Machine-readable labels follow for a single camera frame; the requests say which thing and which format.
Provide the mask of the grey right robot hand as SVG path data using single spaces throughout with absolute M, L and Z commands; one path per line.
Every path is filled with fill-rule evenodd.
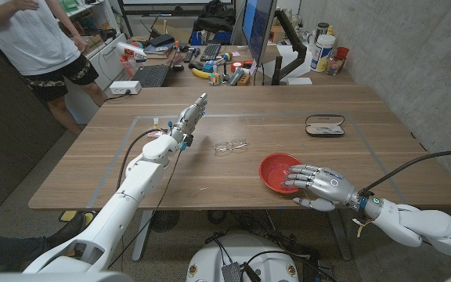
M 336 204 L 344 204 L 359 210 L 359 199 L 355 187 L 340 173 L 330 168 L 297 164 L 288 168 L 282 186 L 295 186 L 312 191 L 315 200 L 296 197 L 293 202 L 321 212 L 331 212 Z

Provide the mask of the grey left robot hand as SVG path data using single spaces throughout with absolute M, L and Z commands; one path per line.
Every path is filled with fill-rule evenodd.
M 177 141 L 181 150 L 191 144 L 191 142 L 186 141 L 186 138 L 191 136 L 198 121 L 204 116 L 206 105 L 207 93 L 203 93 L 195 103 L 180 113 L 176 123 L 171 127 L 169 135 Z

